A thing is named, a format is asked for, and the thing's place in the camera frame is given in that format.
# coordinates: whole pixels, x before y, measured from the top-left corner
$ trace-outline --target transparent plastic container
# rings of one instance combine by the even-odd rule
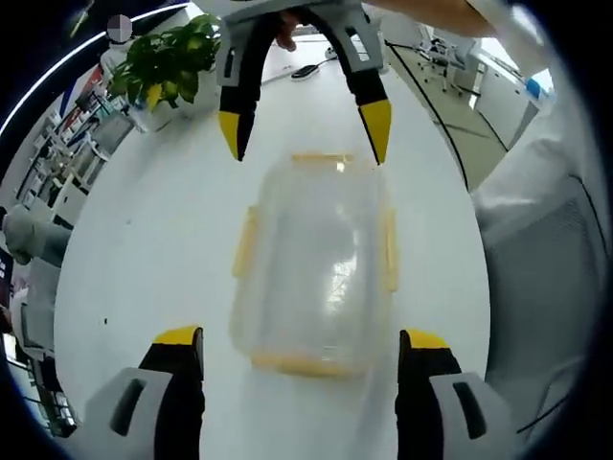
[[[345,377],[387,340],[396,262],[372,161],[296,154],[266,175],[235,259],[235,346],[254,365]]]

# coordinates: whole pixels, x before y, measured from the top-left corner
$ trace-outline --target potted plant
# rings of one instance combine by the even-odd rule
[[[194,104],[199,92],[198,99],[211,105],[217,24],[215,16],[201,14],[185,26],[138,37],[113,72],[110,93],[126,96],[132,105],[145,104],[151,112],[162,102],[172,108]]]

